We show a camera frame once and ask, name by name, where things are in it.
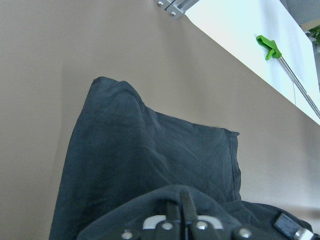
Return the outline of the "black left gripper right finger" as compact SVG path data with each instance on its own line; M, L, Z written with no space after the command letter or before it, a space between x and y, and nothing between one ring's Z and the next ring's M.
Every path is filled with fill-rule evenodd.
M191 193L188 191L182 191L180 193L180 200L184 224L191 225L193 222L198 220L197 210Z

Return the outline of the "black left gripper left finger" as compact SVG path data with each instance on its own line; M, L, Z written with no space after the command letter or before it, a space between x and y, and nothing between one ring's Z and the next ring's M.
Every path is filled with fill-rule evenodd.
M176 202L168 201L166 203L166 221L175 224L181 224L180 207Z

